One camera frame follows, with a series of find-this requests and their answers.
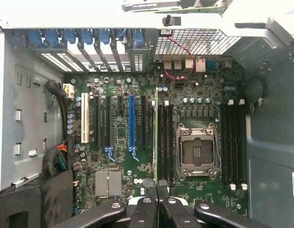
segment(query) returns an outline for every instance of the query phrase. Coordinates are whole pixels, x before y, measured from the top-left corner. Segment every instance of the white pci slot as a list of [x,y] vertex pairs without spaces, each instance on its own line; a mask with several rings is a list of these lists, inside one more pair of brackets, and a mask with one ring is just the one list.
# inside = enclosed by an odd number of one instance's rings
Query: white pci slot
[[89,142],[89,94],[81,94],[81,142]]

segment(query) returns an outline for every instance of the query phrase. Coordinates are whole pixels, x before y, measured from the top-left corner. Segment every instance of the capacitor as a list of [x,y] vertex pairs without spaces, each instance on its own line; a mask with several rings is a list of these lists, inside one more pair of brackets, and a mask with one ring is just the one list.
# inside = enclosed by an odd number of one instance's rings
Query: capacitor
[[231,90],[231,86],[227,85],[224,87],[225,90]]
[[67,134],[73,134],[73,132],[74,132],[73,130],[69,129],[69,130],[67,130],[66,133],[67,133]]
[[69,114],[67,115],[67,118],[68,118],[68,119],[74,119],[74,117],[75,117],[74,114],[71,114],[71,113],[69,113]]
[[79,150],[80,150],[80,151],[84,151],[84,150],[85,150],[85,146],[80,146],[80,147],[79,147]]
[[74,120],[68,119],[66,122],[67,122],[67,124],[72,124],[72,123],[74,123]]

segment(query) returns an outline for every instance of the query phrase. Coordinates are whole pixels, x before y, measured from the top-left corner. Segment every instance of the cpu socket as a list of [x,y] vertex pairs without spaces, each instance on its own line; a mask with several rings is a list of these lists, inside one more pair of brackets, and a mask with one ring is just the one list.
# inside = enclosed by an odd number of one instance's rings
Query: cpu socket
[[180,181],[186,177],[209,176],[213,181],[219,171],[217,135],[214,124],[208,128],[185,128],[176,131],[176,164]]

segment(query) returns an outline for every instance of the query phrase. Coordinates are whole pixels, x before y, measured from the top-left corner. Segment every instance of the green circuit board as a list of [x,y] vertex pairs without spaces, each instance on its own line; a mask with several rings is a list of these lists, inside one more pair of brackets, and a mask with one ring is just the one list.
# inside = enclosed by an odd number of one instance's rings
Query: green circuit board
[[[185,73],[173,72],[175,76]],[[75,205],[79,212],[113,198],[97,196],[97,190],[102,185],[102,183],[95,182],[95,173],[99,171],[121,172],[122,192],[118,196],[119,201],[127,203],[132,197],[143,196],[143,180],[154,177],[152,173],[154,151],[154,106],[152,101],[154,101],[156,88],[160,88],[158,91],[159,104],[164,105],[165,101],[173,104],[171,145],[175,144],[174,134],[179,123],[183,123],[187,128],[206,128],[213,123],[218,129],[218,138],[220,138],[218,104],[227,103],[229,99],[237,100],[243,92],[241,89],[243,69],[236,63],[232,68],[226,68],[224,63],[219,64],[216,68],[207,69],[207,73],[196,73],[189,79],[180,82],[161,77],[161,74],[162,70],[157,69],[155,72],[141,75],[95,73],[67,76],[66,83],[73,82],[76,97],[80,97],[81,93],[89,93],[91,98],[89,105],[90,142],[84,144],[84,154],[78,151],[76,153],[76,161],[80,163],[80,169],[75,172],[75,180],[79,181],[75,189]],[[234,86],[236,90],[226,90],[226,86]],[[135,141],[136,156],[139,161],[133,158],[128,148],[130,95],[133,95],[135,100]],[[112,105],[109,133],[106,118],[108,97]],[[211,102],[209,104],[198,104],[196,101],[190,103],[190,98],[195,97],[209,97]],[[98,109],[95,108],[95,99],[98,99]],[[81,109],[76,106],[75,100],[69,101],[68,113],[75,115],[73,127],[75,141],[82,145],[80,143]],[[114,148],[115,162],[109,159],[105,151],[108,137],[111,137],[110,143]],[[213,202],[247,216],[247,191],[240,189],[231,191],[221,183],[220,174],[215,180],[210,180],[205,176],[187,177],[185,181],[181,181],[175,170],[172,170],[172,173],[169,188],[171,196],[184,198],[192,207],[196,202]]]

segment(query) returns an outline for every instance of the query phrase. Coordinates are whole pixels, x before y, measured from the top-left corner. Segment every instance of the motherboard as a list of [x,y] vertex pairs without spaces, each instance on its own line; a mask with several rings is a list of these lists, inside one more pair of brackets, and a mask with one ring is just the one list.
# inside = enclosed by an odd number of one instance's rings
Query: motherboard
[[[176,78],[185,74],[173,71]],[[160,66],[147,74],[68,75],[75,91],[68,102],[68,134],[76,142],[74,213],[107,200],[127,203],[146,194],[145,180],[165,180],[169,194],[191,207],[212,202],[247,216],[247,191],[230,189],[220,172],[235,161],[221,158],[220,106],[238,104],[242,79],[242,67],[224,61],[185,80],[167,78]],[[196,169],[203,165],[213,172]]]

